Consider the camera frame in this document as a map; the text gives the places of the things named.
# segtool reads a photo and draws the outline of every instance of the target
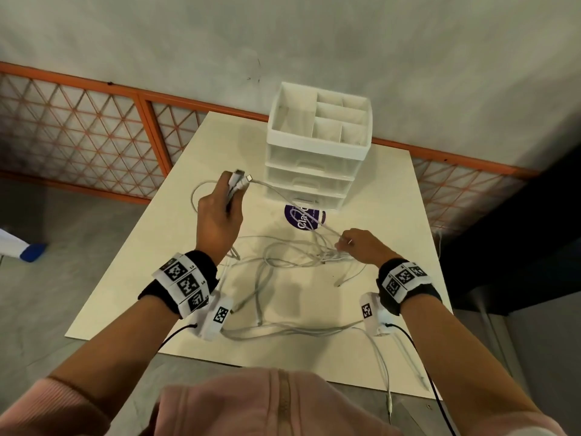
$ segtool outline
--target concrete floor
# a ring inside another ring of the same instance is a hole
[[[64,333],[141,217],[145,206],[0,180],[0,227],[48,243],[35,263],[4,257],[0,266],[0,411],[46,376],[83,341]],[[115,418],[109,434],[139,434],[159,391],[236,370],[201,360],[156,355]],[[385,395],[338,385],[354,403],[386,420]],[[395,395],[393,423],[406,436],[449,432],[435,401]]]

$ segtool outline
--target wristband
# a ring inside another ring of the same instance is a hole
[[[208,296],[218,284],[217,268],[204,252],[193,250],[175,254],[153,273],[155,278],[139,295],[153,295],[180,318],[207,304]]]
[[[400,314],[403,301],[420,293],[432,295],[441,302],[440,294],[432,285],[430,276],[416,263],[406,259],[392,259],[384,263],[379,269],[376,281],[381,304],[394,315]]]

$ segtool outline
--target plastic drawer organizer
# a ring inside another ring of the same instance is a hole
[[[369,99],[283,82],[268,117],[265,181],[301,206],[340,209],[372,127]]]

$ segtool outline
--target purple sticker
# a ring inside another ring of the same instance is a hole
[[[298,228],[303,231],[312,231],[317,229],[319,227],[319,224],[325,222],[325,218],[327,217],[326,212],[319,211],[318,209],[309,209],[309,208],[301,209],[318,222],[305,216],[294,206],[286,205],[285,217],[287,218],[288,222],[295,228]]]

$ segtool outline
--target black cable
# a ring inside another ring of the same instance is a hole
[[[415,347],[415,344],[414,344],[414,340],[411,339],[410,334],[407,333],[405,330],[403,330],[403,328],[399,327],[397,324],[391,324],[391,323],[388,324],[386,322],[384,322],[383,325],[385,327],[395,327],[395,328],[399,329],[401,332],[403,332],[404,335],[407,337],[407,339],[410,340],[411,345],[417,351],[417,348]],[[441,415],[444,417],[444,421],[446,421],[446,425],[448,425],[448,429],[452,433],[452,436],[456,436],[456,433],[454,432],[454,428],[452,427],[452,424],[450,423],[450,420],[448,419],[448,416],[446,415],[446,412],[444,411],[444,406],[441,404],[440,398],[438,396],[438,392],[436,392],[436,386],[434,385],[434,382],[432,381],[432,377],[430,376],[428,371],[426,371],[426,375],[428,375],[428,381],[430,381],[430,385],[432,386],[432,389],[434,390],[434,396],[436,396],[436,402],[438,403],[438,407],[440,407]]]
[[[162,343],[162,345],[161,345],[161,346],[159,346],[159,349],[157,349],[157,351],[159,352],[159,351],[160,351],[160,349],[161,349],[162,347],[164,347],[164,345],[165,345],[165,344],[167,344],[167,342],[168,342],[168,341],[170,341],[170,340],[171,340],[171,338],[175,337],[175,336],[176,336],[178,333],[180,333],[182,330],[184,330],[184,329],[189,329],[190,327],[191,327],[192,329],[195,329],[195,328],[197,328],[197,327],[198,327],[198,325],[197,325],[197,324],[188,324],[188,325],[185,325],[184,327],[180,327],[178,330],[176,330],[174,333],[172,333],[172,334],[171,334],[169,337],[167,337],[167,338],[165,339],[165,341]]]

